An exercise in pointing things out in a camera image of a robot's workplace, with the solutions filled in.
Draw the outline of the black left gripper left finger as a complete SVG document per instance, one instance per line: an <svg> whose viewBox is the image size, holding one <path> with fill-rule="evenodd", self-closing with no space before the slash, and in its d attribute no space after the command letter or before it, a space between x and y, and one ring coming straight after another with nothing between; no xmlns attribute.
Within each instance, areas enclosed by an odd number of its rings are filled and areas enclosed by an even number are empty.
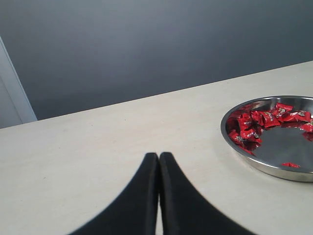
<svg viewBox="0 0 313 235"><path fill-rule="evenodd" d="M154 235L159 195L159 159L145 154L123 191L73 235Z"/></svg>

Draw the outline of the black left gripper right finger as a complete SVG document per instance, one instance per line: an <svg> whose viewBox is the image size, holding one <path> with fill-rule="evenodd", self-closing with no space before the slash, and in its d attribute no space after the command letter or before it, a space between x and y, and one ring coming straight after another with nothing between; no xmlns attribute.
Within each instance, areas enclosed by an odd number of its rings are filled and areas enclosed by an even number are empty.
<svg viewBox="0 0 313 235"><path fill-rule="evenodd" d="M253 234L210 204L187 179L172 153L161 153L159 164L165 235Z"/></svg>

